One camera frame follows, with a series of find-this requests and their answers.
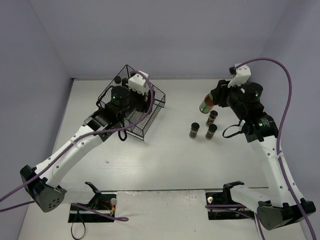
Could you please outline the sauce bottle yellow cap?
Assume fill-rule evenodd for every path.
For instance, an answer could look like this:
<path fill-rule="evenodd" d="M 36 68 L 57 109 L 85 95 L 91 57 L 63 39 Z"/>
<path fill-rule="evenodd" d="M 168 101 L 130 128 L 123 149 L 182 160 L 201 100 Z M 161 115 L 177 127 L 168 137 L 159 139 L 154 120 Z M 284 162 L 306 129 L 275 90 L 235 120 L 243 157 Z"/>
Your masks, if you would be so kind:
<path fill-rule="evenodd" d="M 211 93 L 208 93 L 202 103 L 199 106 L 199 110 L 203 114 L 208 114 L 214 107 L 213 96 Z"/>

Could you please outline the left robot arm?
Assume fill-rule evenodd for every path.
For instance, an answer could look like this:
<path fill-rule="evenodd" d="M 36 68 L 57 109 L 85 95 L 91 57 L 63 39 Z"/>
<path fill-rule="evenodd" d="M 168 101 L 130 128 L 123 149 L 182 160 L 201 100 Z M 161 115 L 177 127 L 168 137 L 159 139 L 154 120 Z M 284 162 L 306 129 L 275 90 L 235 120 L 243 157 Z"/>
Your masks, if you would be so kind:
<path fill-rule="evenodd" d="M 38 165 L 25 165 L 20 170 L 24 189 L 44 213 L 63 202 L 67 191 L 60 183 L 64 176 L 114 132 L 124 130 L 124 121 L 130 114 L 138 112 L 146 116 L 154 96 L 152 89 L 139 93 L 127 86 L 107 87 L 97 99 L 98 109 L 69 141 Z"/>

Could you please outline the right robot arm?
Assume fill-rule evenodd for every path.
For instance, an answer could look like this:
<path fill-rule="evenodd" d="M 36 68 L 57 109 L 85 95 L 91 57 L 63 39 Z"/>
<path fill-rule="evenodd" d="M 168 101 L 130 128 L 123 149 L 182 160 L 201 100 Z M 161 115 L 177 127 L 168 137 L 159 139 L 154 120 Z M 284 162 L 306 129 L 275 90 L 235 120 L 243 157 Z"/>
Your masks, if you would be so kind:
<path fill-rule="evenodd" d="M 210 91 L 213 104 L 230 107 L 239 119 L 239 134 L 255 152 L 266 178 L 269 195 L 256 192 L 241 181 L 226 183 L 221 200 L 227 206 L 242 204 L 255 214 L 266 230 L 298 223 L 304 215 L 316 212 L 315 204 L 306 200 L 290 173 L 282 148 L 280 133 L 274 119 L 264 111 L 260 102 L 263 87 L 255 82 L 229 86 L 219 80 Z"/>

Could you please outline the clear bottle red label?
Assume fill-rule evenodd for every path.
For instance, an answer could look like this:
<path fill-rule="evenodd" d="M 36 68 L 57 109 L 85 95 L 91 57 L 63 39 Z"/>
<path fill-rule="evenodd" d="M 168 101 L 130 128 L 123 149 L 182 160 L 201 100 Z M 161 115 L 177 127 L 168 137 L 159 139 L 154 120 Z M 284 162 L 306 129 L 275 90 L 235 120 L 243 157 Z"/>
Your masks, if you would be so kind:
<path fill-rule="evenodd" d="M 120 76 L 115 76 L 114 79 L 113 79 L 114 83 L 116 85 L 121 85 L 122 84 L 122 79 Z"/>

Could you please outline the spice jar taped lid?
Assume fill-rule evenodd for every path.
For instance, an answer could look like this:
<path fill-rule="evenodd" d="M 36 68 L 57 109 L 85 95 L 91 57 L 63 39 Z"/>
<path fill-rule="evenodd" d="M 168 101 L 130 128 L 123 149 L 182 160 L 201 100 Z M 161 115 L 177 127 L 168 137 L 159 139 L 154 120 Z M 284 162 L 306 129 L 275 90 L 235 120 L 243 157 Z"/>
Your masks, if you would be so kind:
<path fill-rule="evenodd" d="M 209 127 L 211 124 L 213 124 L 217 116 L 218 116 L 218 112 L 216 110 L 210 111 L 209 116 L 206 120 L 206 126 Z"/>

